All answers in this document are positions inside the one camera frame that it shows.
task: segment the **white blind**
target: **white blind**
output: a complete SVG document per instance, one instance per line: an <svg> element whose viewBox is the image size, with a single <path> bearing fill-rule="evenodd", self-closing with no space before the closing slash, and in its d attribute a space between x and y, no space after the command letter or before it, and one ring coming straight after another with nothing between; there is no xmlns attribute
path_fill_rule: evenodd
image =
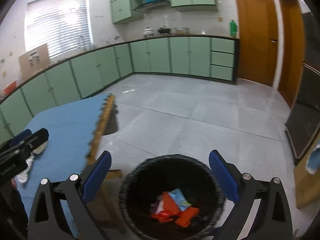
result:
<svg viewBox="0 0 320 240"><path fill-rule="evenodd" d="M29 51L48 44L49 57L92 43L87 0L28 3L25 43Z"/></svg>

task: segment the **silver screw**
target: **silver screw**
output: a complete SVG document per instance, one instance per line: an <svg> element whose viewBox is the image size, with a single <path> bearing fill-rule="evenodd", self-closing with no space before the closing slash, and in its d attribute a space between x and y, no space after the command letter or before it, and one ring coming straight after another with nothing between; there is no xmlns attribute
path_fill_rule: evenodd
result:
<svg viewBox="0 0 320 240"><path fill-rule="evenodd" d="M72 181L75 181L79 178L79 176L77 174L72 174L69 179L72 180Z"/></svg>
<svg viewBox="0 0 320 240"><path fill-rule="evenodd" d="M273 178L273 182L276 183L276 184L279 184L281 182L281 180L277 177L274 177Z"/></svg>
<svg viewBox="0 0 320 240"><path fill-rule="evenodd" d="M250 179L251 179L251 175L248 174L248 173L244 173L244 174L242 175L242 177L243 177L244 179L246 179L246 180L250 180Z"/></svg>
<svg viewBox="0 0 320 240"><path fill-rule="evenodd" d="M41 179L41 182L40 182L42 185L45 185L48 183L48 179Z"/></svg>

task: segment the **wall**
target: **wall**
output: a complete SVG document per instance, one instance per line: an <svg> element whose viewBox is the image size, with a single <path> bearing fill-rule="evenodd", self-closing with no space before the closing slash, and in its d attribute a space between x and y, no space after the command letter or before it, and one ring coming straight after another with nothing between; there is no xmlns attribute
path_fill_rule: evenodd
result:
<svg viewBox="0 0 320 240"><path fill-rule="evenodd" d="M0 76L0 89L19 79L18 57L26 52L24 17L27 3L31 1L33 0L17 0L0 25L0 60L5 59L4 63L0 63L0 73L7 71L5 78ZM236 0L217 0L218 12L178 12L173 8L161 9L145 14L144 19L126 25L112 24L109 0L89 0L89 3L93 41L97 46L115 43L116 35L121 36L119 41L135 40L142 37L142 31L146 27L156 30L164 25L179 29L189 27L191 32L196 34L205 31L206 34L228 36L230 20L234 19L238 23ZM275 0L275 5L279 30L278 61L274 80L274 87L277 87L283 58L283 25L279 0ZM218 21L219 16L223 18L222 22ZM70 51L53 58L52 62L83 51L83 48Z"/></svg>
<svg viewBox="0 0 320 240"><path fill-rule="evenodd" d="M0 60L5 59L4 63L0 62L0 90L21 78L18 57L26 52L24 19L27 3L31 1L34 0L16 0L0 25ZM89 0L89 6L92 36L96 46L115 43L115 36L121 36L118 42L125 40L125 27L112 24L109 0ZM54 63L83 51L84 48L75 49L55 57L51 61ZM1 76L3 71L6 71L6 77Z"/></svg>

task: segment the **tile floor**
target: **tile floor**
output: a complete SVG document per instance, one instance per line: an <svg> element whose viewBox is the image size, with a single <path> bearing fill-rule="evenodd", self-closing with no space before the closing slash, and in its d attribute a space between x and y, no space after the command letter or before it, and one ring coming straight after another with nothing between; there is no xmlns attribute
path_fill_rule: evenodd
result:
<svg viewBox="0 0 320 240"><path fill-rule="evenodd" d="M299 229L299 234L312 222L319 209L316 204L301 211L295 208L294 165L284 133L290 109L275 89L242 79L235 86L183 77L132 75L106 92L116 96L119 130L102 137L99 152L111 152L113 169L129 173L147 158L176 153L208 165L210 151L217 149L227 162L255 179L277 176L282 180L293 229ZM110 182L115 198L120 183ZM247 235L258 203L239 239ZM218 226L232 207L227 201ZM111 239L137 239L112 229L108 234Z"/></svg>

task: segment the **black trash can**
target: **black trash can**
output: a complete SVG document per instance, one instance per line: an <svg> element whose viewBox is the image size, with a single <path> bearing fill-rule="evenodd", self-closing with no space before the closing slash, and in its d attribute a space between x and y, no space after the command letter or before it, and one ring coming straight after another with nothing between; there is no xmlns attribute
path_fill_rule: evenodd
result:
<svg viewBox="0 0 320 240"><path fill-rule="evenodd" d="M186 200L199 208L204 222L182 228L174 222L151 218L150 205L164 191L180 188ZM212 171L200 161L184 155L148 159L124 180L119 193L120 210L130 229L145 240L202 239L219 220L225 196Z"/></svg>

